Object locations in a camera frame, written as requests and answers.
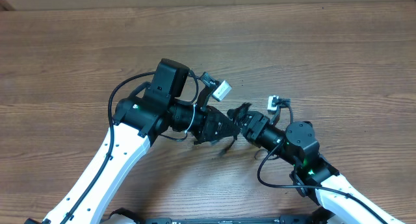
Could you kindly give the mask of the black usb cable split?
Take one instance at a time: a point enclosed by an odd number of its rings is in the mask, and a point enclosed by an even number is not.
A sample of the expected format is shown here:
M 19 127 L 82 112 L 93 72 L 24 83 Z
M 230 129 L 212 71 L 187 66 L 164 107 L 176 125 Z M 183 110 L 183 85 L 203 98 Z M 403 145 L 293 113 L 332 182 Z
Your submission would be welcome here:
M 234 136 L 233 137 L 233 140 L 232 140 L 232 142 L 228 145 L 228 146 L 226 146 L 225 148 L 223 148 L 220 152 L 219 152 L 219 156 L 224 156 L 230 149 L 231 149 L 231 147 L 233 146 L 233 144 L 235 143 L 235 141 L 237 140 L 237 137 L 236 136 Z

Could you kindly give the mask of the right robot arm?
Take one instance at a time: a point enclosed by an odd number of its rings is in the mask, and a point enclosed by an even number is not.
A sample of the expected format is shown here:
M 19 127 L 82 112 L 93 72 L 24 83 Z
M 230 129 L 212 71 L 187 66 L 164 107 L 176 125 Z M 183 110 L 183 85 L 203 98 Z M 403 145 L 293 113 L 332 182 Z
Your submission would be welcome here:
M 288 101 L 272 102 L 273 118 L 251 111 L 250 105 L 230 109 L 227 115 L 248 142 L 267 150 L 268 157 L 276 156 L 293 166 L 288 188 L 323 208 L 329 223 L 399 223 L 357 191 L 323 157 L 310 122 L 292 119 L 284 131 L 276 128 L 281 109 L 291 107 Z

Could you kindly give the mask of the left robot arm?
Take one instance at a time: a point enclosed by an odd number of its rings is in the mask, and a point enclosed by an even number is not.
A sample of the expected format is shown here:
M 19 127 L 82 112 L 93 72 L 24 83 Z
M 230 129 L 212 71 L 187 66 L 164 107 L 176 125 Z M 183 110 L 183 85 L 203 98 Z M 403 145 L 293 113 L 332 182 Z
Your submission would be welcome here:
M 168 128 L 192 134 L 195 143 L 236 137 L 240 130 L 207 104 L 231 91 L 227 81 L 208 73 L 195 76 L 187 66 L 164 58 L 116 107 L 108 107 L 109 129 L 96 155 L 63 200 L 42 223 L 99 223 L 133 166 Z

